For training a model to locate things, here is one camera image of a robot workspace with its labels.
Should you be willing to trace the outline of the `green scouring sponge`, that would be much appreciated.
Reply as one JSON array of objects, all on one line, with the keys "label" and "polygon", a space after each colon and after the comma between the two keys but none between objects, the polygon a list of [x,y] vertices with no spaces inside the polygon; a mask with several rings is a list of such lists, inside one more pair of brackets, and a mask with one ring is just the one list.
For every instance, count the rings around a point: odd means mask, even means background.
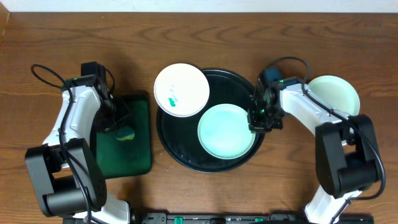
[{"label": "green scouring sponge", "polygon": [[130,126],[123,126],[119,128],[116,132],[115,138],[118,141],[128,141],[135,137],[135,132]]}]

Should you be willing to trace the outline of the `pale green plate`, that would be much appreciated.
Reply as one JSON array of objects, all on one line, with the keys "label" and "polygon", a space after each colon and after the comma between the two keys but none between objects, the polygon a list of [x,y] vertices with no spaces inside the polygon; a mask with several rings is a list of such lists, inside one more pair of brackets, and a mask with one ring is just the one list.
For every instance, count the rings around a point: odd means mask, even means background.
[{"label": "pale green plate", "polygon": [[346,80],[333,75],[323,75],[313,79],[308,86],[318,97],[334,108],[352,116],[359,114],[359,95]]},{"label": "pale green plate", "polygon": [[206,110],[199,120],[197,134],[204,150],[223,160],[242,157],[256,139],[256,134],[249,130],[248,112],[228,103]]}]

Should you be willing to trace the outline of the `pale green plate front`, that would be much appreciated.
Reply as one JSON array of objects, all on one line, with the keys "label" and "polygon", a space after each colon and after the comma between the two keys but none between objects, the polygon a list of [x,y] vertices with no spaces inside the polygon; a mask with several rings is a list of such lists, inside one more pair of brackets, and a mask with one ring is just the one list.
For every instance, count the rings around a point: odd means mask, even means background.
[{"label": "pale green plate front", "polygon": [[323,75],[313,79],[308,86],[318,97],[334,108],[352,116],[359,114],[359,95],[346,80],[333,75]]}]

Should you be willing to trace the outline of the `white plate with green smear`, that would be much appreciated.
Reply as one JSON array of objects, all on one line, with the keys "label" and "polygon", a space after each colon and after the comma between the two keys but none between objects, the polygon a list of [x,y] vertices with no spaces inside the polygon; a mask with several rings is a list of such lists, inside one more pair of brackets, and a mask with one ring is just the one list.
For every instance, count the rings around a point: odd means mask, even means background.
[{"label": "white plate with green smear", "polygon": [[164,112],[186,118],[205,107],[210,97],[210,86],[199,68],[187,63],[175,63],[157,75],[154,96]]}]

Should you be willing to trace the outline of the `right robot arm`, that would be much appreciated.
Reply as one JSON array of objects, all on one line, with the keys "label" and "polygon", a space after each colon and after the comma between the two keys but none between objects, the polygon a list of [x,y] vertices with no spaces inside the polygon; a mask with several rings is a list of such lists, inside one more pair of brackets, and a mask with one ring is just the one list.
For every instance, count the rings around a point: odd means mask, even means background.
[{"label": "right robot arm", "polygon": [[351,202],[383,193],[386,171],[368,116],[335,108],[298,77],[258,78],[248,112],[252,131],[282,129],[282,118],[291,115],[315,136],[320,186],[304,208],[305,221],[341,222],[340,215]]}]

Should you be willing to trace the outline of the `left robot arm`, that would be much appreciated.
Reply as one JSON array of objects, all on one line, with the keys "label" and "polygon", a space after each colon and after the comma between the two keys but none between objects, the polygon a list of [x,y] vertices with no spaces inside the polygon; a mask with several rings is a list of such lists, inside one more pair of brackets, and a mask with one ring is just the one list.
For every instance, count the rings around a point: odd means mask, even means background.
[{"label": "left robot arm", "polygon": [[81,65],[78,78],[62,80],[62,107],[43,143],[25,154],[41,212],[64,223],[131,223],[129,204],[109,196],[96,161],[96,135],[119,129],[130,111],[107,86],[110,71]]}]

